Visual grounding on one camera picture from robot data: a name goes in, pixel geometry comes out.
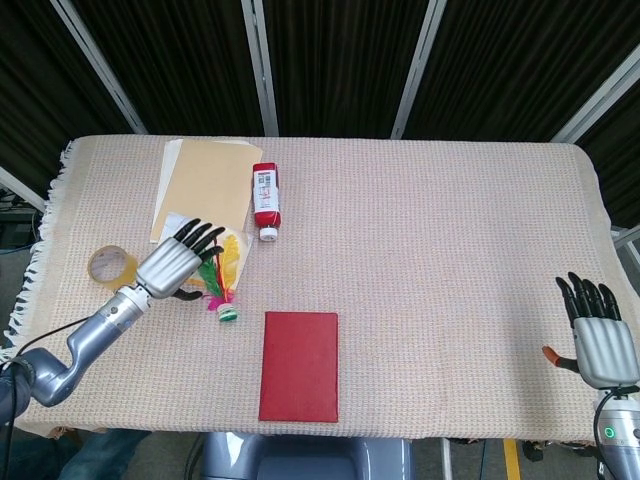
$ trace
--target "black finger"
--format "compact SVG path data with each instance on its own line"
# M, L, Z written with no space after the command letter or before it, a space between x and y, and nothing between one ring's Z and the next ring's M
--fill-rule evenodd
M199 218L194 218L189 223L187 223L184 227L182 227L180 230L178 230L178 232L173 236L173 238L175 238L176 240L181 242L182 239L188 235L188 233L191 231L191 229L193 227L195 227L199 223L200 223L200 219Z
M569 284L560 277L556 277L556 283L562 291L562 297L564 298L564 308L567 310L569 323L571 323L571 328L573 328L573 321L576 318L580 317L580 314L578 313L578 307L576 305L576 299L573 296L573 290L571 290Z
M216 245L215 247L212 247L209 250L205 250L204 253L200 255L200 260L202 260L202 263L204 263L208 261L210 258L212 258L214 255L218 255L219 253L222 253L222 252L224 252L224 248Z
M573 283L573 289L576 292L576 300L578 305L578 312L581 317L590 317L591 316L591 308L589 307L589 300L587 298L587 292L584 289L584 284L580 277L578 277L575 273L569 272L569 280Z
M202 240L196 243L191 250L196 252L196 254L199 254L202 250L207 248L211 241L222 232L224 232L224 227L218 227L215 230L212 230L211 232L207 233L206 236L202 237Z
M596 317L604 317L604 304L602 303L602 296L596 287L590 280L586 278L582 281L589 297L589 306L591 311Z
M184 290L179 288L178 290L176 290L176 293L174 293L173 296L176 297L178 300L184 300L185 302L190 302L192 300L197 300L200 297L202 297L202 292L201 291L185 292Z
M571 370L575 373L580 373L580 370L578 369L578 361L571 358L560 357L558 359L558 364L556 365L556 367L564 368L565 370Z
M200 236L204 232L209 230L210 228L211 228L211 224L210 223L205 223L204 225L200 225L193 232L191 232L191 235L189 235L187 238L185 238L182 241L182 243L184 244L185 247L190 247L191 245L196 243L198 241L198 239L200 238Z
M602 297L604 298L604 310L607 315L612 320L622 320L622 316L620 315L620 310L618 309L618 302L616 301L616 296L613 294L609 287L605 284L601 283L598 285L600 287L600 291L602 292Z

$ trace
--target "bottle cap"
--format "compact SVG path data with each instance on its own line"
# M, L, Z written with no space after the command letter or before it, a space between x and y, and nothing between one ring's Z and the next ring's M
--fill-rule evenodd
M260 240L263 242L273 242L278 238L278 229L273 227L260 229Z

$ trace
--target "red book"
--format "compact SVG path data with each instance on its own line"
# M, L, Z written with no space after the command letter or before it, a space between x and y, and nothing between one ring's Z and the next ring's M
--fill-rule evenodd
M267 312L260 420L338 421L338 315Z

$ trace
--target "person's leg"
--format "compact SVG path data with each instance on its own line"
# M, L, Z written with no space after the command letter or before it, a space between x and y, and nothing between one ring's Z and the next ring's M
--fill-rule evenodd
M4 458L4 448L4 442L0 442L0 459ZM77 451L78 448L66 437L60 440L43 437L17 438L11 445L9 479L55 480L62 466Z
M150 433L123 428L94 433L65 465L58 480L119 480L138 443Z

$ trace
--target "black backdrop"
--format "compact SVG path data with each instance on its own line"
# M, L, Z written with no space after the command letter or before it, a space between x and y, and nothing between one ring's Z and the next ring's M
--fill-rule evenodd
M240 0L74 4L149 133L263 134ZM428 0L263 4L280 134L388 138ZM0 165L46 196L69 140L131 129L50 2L0 8ZM404 138L549 141L638 25L636 0L449 0ZM626 227L640 222L639 88L578 141Z

